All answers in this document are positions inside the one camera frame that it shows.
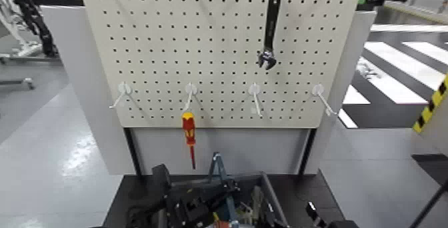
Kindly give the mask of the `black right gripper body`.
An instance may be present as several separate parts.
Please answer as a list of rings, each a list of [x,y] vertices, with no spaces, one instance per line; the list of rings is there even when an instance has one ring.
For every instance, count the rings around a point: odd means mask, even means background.
[[[330,222],[327,228],[359,228],[359,226],[352,220],[341,220]]]

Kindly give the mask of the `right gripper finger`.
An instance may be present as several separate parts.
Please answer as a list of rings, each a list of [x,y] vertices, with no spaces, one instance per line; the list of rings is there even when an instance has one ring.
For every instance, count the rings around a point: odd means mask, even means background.
[[[324,228],[324,220],[318,214],[316,207],[312,202],[308,202],[305,207],[306,213],[311,218],[314,227]]]
[[[262,227],[264,228],[282,228],[285,227],[284,222],[275,217],[275,212],[269,202],[264,202],[262,213]]]

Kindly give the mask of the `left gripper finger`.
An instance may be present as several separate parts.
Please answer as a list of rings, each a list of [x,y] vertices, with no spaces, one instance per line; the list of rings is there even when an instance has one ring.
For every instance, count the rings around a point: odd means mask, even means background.
[[[237,184],[201,185],[195,198],[195,206],[218,207],[228,197],[240,191]]]
[[[171,190],[171,176],[165,164],[160,164],[152,168],[153,188],[159,199],[165,201]]]

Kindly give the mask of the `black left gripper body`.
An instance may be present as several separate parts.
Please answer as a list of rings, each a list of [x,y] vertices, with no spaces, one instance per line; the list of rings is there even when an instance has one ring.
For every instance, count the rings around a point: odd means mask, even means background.
[[[214,221],[201,191],[186,191],[168,196],[168,227],[207,227]]]

